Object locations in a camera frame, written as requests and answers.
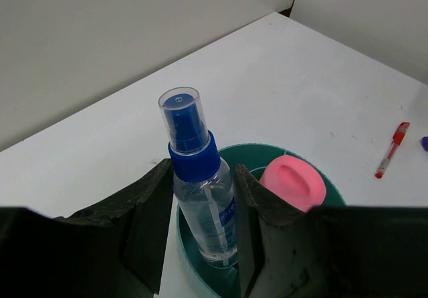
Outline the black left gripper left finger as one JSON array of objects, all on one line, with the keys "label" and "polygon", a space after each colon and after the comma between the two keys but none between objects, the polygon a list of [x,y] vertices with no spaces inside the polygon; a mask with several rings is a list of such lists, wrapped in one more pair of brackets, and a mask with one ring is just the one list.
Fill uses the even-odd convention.
[{"label": "black left gripper left finger", "polygon": [[136,182],[69,217],[3,207],[1,296],[158,294],[172,180],[172,162],[164,159]]}]

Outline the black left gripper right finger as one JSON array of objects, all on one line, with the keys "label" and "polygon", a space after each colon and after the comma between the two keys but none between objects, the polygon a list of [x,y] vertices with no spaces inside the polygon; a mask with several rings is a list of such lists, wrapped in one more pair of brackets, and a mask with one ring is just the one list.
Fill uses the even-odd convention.
[{"label": "black left gripper right finger", "polygon": [[302,212],[234,169],[243,297],[426,297],[427,209]]}]

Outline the pink bottle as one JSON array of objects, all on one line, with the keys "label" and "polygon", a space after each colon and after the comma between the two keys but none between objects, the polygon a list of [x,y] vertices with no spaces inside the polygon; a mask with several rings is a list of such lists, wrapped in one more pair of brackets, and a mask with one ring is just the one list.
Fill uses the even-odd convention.
[{"label": "pink bottle", "polygon": [[300,211],[320,206],[326,198],[326,185],[320,173],[309,163],[290,155],[271,161],[260,184]]}]

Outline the blue cap spray bottle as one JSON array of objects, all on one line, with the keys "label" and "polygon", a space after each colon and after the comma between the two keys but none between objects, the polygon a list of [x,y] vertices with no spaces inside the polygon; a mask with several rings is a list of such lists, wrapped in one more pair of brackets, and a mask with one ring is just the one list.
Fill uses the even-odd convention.
[{"label": "blue cap spray bottle", "polygon": [[158,106],[169,135],[173,192],[199,252],[212,267],[231,267],[237,262],[233,179],[206,125],[199,92],[173,88]]}]

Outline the teal round organizer container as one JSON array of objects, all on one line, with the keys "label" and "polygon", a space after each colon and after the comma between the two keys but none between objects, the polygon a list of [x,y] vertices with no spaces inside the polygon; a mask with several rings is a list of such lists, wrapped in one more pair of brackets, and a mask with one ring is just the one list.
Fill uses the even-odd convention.
[{"label": "teal round organizer container", "polygon": [[215,269],[202,258],[181,212],[181,256],[199,297],[329,297],[328,268],[316,239],[298,222],[304,213],[265,189],[259,178],[277,157],[293,152],[264,144],[220,151],[237,181],[239,262]]}]

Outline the red gel pen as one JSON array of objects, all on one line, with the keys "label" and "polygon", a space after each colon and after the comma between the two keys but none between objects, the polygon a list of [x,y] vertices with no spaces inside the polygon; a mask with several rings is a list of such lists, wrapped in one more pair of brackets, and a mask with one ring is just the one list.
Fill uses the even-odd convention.
[{"label": "red gel pen", "polygon": [[401,122],[397,129],[395,130],[395,133],[393,134],[391,144],[389,146],[389,149],[387,150],[384,158],[382,159],[381,163],[379,164],[374,177],[381,179],[385,172],[391,163],[391,160],[397,151],[397,148],[401,145],[401,142],[403,141],[405,134],[407,130],[409,129],[410,123],[409,122]]}]

